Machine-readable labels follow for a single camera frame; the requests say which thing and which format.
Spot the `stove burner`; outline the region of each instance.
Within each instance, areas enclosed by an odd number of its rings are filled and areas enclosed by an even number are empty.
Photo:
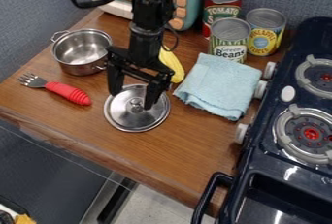
[[[305,130],[305,136],[310,140],[316,140],[319,138],[319,133],[316,129],[308,128]]]
[[[313,164],[332,164],[332,116],[296,104],[280,114],[274,133],[289,154]]]
[[[320,79],[330,82],[330,81],[332,81],[332,74],[325,73],[325,74],[321,75]]]
[[[308,55],[307,60],[295,72],[298,84],[319,97],[332,99],[332,61],[315,59]]]

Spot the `fork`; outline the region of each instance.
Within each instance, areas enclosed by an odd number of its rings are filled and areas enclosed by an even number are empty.
[[[26,73],[18,78],[20,83],[31,88],[45,88],[48,91],[54,92],[67,100],[79,105],[91,105],[91,100],[88,95],[82,90],[63,84],[57,81],[49,81],[32,74]]]

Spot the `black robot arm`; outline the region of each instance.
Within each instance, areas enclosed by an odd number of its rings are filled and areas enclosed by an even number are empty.
[[[79,8],[97,7],[111,1],[78,3],[72,0]],[[173,11],[173,0],[132,0],[129,49],[108,48],[108,83],[112,95],[122,90],[125,75],[142,80],[148,84],[144,108],[149,110],[169,88],[174,71],[159,61],[159,52],[165,26],[173,18]],[[144,68],[155,73],[144,72]]]

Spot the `silver pot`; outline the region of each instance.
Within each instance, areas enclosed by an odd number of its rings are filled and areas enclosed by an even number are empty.
[[[54,33],[50,39],[54,42],[51,52],[64,72],[84,76],[106,69],[106,48],[112,44],[107,33],[95,29],[66,30]]]

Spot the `toy stove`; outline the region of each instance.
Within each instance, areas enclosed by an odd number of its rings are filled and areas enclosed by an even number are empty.
[[[332,223],[332,18],[304,21],[264,77],[256,119],[237,129],[238,174],[212,176],[193,224],[217,186],[229,188],[217,224]]]

